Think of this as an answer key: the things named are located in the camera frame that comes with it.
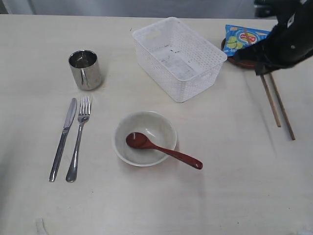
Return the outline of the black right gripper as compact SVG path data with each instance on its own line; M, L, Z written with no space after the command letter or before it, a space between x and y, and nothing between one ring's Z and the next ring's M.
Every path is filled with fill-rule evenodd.
M313 6L311 4L275 4L278 23L266 38L234 54L236 62L255 62L255 74L261 76L289 69L313 55Z

